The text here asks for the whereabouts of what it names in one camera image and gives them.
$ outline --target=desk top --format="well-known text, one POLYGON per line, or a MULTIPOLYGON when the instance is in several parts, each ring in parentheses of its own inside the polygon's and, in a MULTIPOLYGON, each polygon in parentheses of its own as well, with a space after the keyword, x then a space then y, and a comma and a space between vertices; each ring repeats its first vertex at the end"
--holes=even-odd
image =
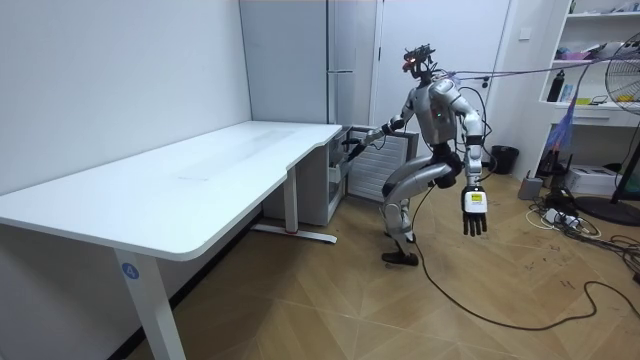
POLYGON ((194 259, 340 129, 247 121, 1 196, 0 223, 194 259))

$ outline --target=fan base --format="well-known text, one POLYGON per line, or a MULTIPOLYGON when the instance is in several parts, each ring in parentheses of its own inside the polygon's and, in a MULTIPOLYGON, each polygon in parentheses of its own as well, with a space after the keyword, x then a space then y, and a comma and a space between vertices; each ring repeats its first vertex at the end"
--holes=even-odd
POLYGON ((583 196, 575 199, 578 210, 596 219, 610 223, 640 227, 640 209, 618 202, 612 204, 610 199, 583 196))

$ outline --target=black trash can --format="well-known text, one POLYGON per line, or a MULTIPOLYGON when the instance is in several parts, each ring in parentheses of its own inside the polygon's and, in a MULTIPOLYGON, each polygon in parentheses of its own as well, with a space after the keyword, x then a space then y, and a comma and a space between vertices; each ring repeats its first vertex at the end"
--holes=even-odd
POLYGON ((520 150, 512 148, 511 146, 492 146, 491 155, 493 155, 493 157, 491 158, 489 169, 495 168, 494 173, 500 175, 511 174, 511 170, 513 170, 513 165, 516 163, 518 154, 520 154, 520 150))

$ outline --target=power strip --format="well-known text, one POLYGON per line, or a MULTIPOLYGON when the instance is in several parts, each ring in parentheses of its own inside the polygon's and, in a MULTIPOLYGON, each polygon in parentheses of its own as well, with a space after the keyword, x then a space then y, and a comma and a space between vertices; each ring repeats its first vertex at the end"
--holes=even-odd
POLYGON ((565 213, 557 211, 556 209, 547 210, 543 217, 549 224, 557 224, 559 222, 563 222, 567 226, 570 226, 574 229, 578 225, 580 225, 580 220, 577 217, 566 215, 565 213))

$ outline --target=robot leg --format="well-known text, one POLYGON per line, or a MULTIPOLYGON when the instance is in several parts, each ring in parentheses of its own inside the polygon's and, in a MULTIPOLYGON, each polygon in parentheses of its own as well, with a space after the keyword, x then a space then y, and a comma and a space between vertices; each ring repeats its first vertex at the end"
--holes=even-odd
MULTIPOLYGON (((429 165, 431 163, 431 160, 431 156, 421 156, 413 158, 400 166, 396 171, 394 171, 382 187, 382 195, 385 197, 385 199, 389 196, 389 194, 391 194, 391 191, 399 182, 414 174, 416 171, 429 165)), ((411 218, 409 217, 409 199, 402 199, 400 201, 400 211, 403 227, 411 228, 411 218)), ((385 235, 391 237, 388 232, 385 232, 385 235)), ((412 230, 407 233, 407 241, 415 241, 415 235, 413 234, 412 230)))
POLYGON ((398 251, 382 254, 383 261, 392 264, 418 265, 418 257, 409 251, 407 239, 409 235, 413 235, 413 232, 411 224, 403 219, 402 201, 427 191, 432 181, 452 171, 451 167, 444 163, 427 166, 409 175, 393 188, 382 205, 382 213, 387 233, 396 242, 398 251))

